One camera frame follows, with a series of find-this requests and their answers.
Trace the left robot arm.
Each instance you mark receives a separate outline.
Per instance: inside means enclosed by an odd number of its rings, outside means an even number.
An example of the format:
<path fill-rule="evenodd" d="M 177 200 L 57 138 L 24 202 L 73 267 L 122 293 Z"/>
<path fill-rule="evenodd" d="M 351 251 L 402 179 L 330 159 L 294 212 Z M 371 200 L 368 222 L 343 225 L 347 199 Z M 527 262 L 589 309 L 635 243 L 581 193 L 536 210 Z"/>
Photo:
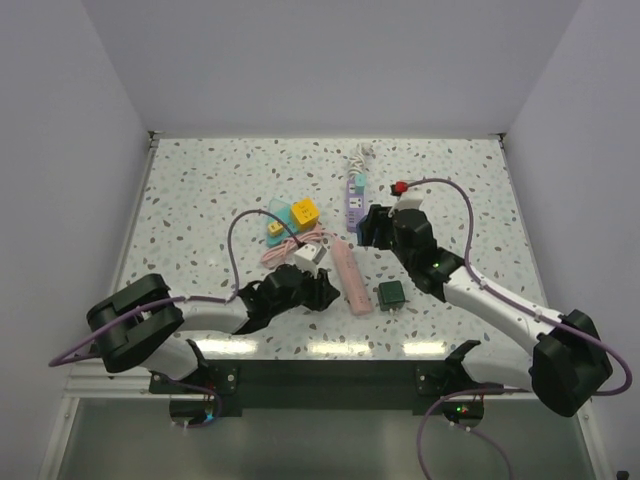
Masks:
<path fill-rule="evenodd" d="M 181 327 L 248 335 L 298 307 L 322 312 L 339 296 L 326 269 L 313 274 L 285 264 L 241 288 L 239 306 L 196 296 L 188 299 L 195 306 L 184 312 L 163 277 L 149 274 L 96 304 L 86 320 L 107 372 L 143 367 L 169 377 L 185 392 L 196 392 L 206 383 L 207 368 L 194 341 L 174 337 Z"/>

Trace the pink power strip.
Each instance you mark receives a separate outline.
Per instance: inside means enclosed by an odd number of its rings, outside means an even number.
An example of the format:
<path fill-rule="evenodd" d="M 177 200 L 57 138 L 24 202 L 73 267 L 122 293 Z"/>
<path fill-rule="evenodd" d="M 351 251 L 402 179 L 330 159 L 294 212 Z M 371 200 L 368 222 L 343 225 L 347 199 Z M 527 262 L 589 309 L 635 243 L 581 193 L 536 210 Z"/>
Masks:
<path fill-rule="evenodd" d="M 373 305 L 349 244 L 341 239 L 336 239 L 331 246 L 330 253 L 351 313 L 354 316 L 371 313 Z"/>

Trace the blue cube socket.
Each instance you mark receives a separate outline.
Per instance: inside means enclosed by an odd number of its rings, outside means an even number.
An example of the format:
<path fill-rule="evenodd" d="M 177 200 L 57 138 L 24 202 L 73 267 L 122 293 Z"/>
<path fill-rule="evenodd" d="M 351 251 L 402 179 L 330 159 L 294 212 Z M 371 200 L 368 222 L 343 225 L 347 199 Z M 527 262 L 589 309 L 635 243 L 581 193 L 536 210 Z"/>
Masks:
<path fill-rule="evenodd" d="M 357 225 L 357 241 L 359 246 L 369 246 L 368 224 L 365 220 L 362 220 Z"/>

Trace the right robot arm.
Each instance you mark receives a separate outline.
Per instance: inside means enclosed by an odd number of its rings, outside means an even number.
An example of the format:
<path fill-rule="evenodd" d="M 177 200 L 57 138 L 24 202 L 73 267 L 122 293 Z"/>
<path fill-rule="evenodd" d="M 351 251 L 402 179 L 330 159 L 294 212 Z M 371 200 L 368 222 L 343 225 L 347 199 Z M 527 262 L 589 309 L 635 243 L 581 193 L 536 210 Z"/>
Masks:
<path fill-rule="evenodd" d="M 422 293 L 487 322 L 528 356 L 513 366 L 467 358 L 452 362 L 445 369 L 452 390 L 466 393 L 490 382 L 519 387 L 532 391 L 551 411 L 571 417 L 611 377 L 611 362 L 587 314 L 562 314 L 487 280 L 437 244 L 424 212 L 374 204 L 357 235 L 361 246 L 392 252 Z"/>

